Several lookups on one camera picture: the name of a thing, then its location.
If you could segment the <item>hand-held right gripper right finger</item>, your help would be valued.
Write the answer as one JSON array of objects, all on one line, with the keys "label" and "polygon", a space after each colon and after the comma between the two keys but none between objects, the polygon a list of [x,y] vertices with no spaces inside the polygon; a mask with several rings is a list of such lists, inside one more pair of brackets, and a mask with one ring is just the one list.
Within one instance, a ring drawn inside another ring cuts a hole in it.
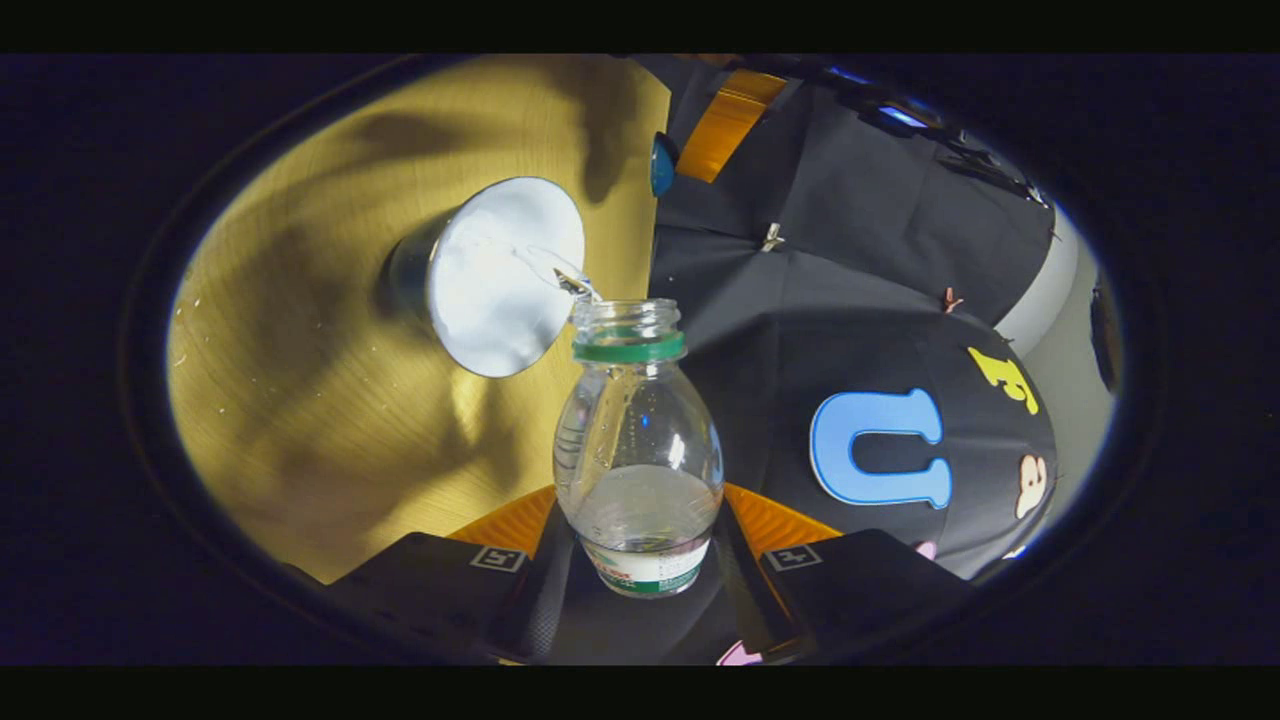
[{"label": "hand-held right gripper right finger", "polygon": [[878,659],[972,602],[969,582],[883,530],[841,533],[735,484],[716,550],[740,644],[764,664]]}]

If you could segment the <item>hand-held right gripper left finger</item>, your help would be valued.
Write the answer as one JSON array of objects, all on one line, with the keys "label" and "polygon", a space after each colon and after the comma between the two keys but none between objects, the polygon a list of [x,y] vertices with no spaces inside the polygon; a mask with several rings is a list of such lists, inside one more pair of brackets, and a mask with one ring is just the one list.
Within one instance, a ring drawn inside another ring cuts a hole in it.
[{"label": "hand-held right gripper left finger", "polygon": [[558,630],[573,543],[548,486],[451,536],[411,532],[325,596],[413,660],[539,664]]}]

